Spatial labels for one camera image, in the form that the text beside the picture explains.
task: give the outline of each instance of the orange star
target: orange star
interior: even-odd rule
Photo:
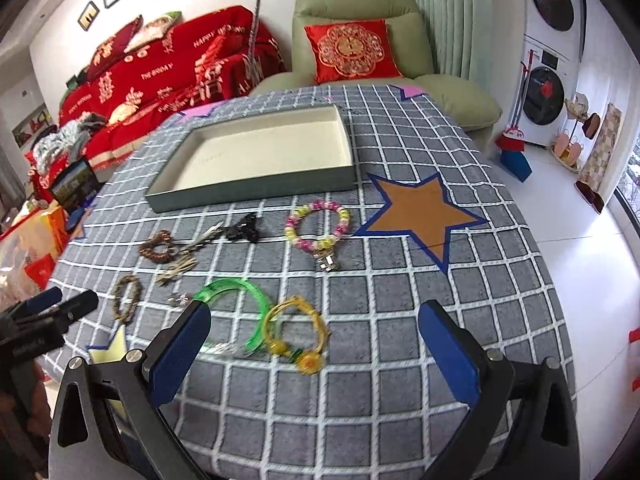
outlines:
[[[402,184],[369,175],[385,205],[354,235],[409,235],[440,267],[449,267],[449,243],[453,229],[487,222],[454,204],[439,173],[418,182]]]

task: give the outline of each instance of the gray plaid tablecloth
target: gray plaid tablecloth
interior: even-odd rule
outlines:
[[[164,214],[144,200],[190,130],[327,102],[338,106],[351,136],[357,189]],[[435,171],[458,205],[489,220],[452,234],[446,274],[408,236],[346,238],[337,248],[341,269],[330,274],[318,272],[315,261],[284,238],[288,213],[316,198],[350,209],[354,232],[383,205],[367,173],[417,182]],[[197,267],[171,286],[157,286],[160,267],[138,254],[160,229],[193,240],[251,211],[260,217],[260,243],[219,240],[200,250]],[[301,234],[327,234],[335,221],[328,212],[310,215]],[[170,295],[194,293],[222,276],[248,278],[273,301],[300,294],[322,311],[332,334],[319,374],[302,376],[263,353],[245,360],[201,355],[175,400],[162,408],[196,461],[226,478],[419,478],[466,413],[418,337],[417,308],[432,298],[486,348],[528,362],[555,356],[574,393],[566,325],[533,236],[488,161],[425,95],[402,101],[395,87],[316,87],[234,99],[204,118],[173,116],[105,184],[84,228],[86,238],[70,243],[50,284],[66,298],[93,289],[100,307],[71,327],[62,350],[46,356],[46,371],[57,380],[72,356],[88,358],[86,346],[105,345],[113,336],[111,291],[130,272],[144,287],[127,326],[130,348],[144,348],[177,319],[180,310],[166,303]],[[249,296],[225,296],[212,308],[211,337],[242,344],[257,325],[257,312]],[[313,344],[308,318],[287,320],[289,342]],[[495,459],[514,413],[509,406],[484,466]]]

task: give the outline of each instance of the red blanket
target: red blanket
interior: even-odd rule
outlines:
[[[83,112],[108,118],[135,98],[138,111],[97,132],[82,151],[94,170],[100,170],[123,162],[170,115],[248,94],[253,87],[246,68],[252,17],[244,7],[233,6],[177,25],[164,39],[130,53],[69,94],[60,108],[60,126]],[[262,24],[256,57],[263,77],[284,70],[278,45]],[[67,166],[64,155],[49,174],[39,175],[31,153],[27,159],[32,182],[41,193]]]

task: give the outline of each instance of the washing machine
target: washing machine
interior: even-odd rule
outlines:
[[[518,127],[526,142],[548,146],[564,125],[564,98],[574,95],[578,63],[539,41],[525,38],[522,57],[525,65],[529,62],[530,50],[533,50],[533,62]]]
[[[580,53],[580,0],[527,0],[525,36],[542,43],[565,59]]]

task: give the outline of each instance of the metal clasp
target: metal clasp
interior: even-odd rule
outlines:
[[[215,240],[222,233],[225,232],[225,228],[222,227],[224,222],[219,222],[216,225],[210,227],[206,231],[203,232],[194,242],[190,244],[186,244],[184,247],[180,248],[178,251],[179,254],[189,254],[193,251],[197,251],[199,248],[203,247],[205,244]]]
[[[312,254],[324,272],[331,272],[332,270],[340,269],[340,265],[338,265],[338,261],[335,259],[335,251],[333,247],[329,249],[322,249]]]

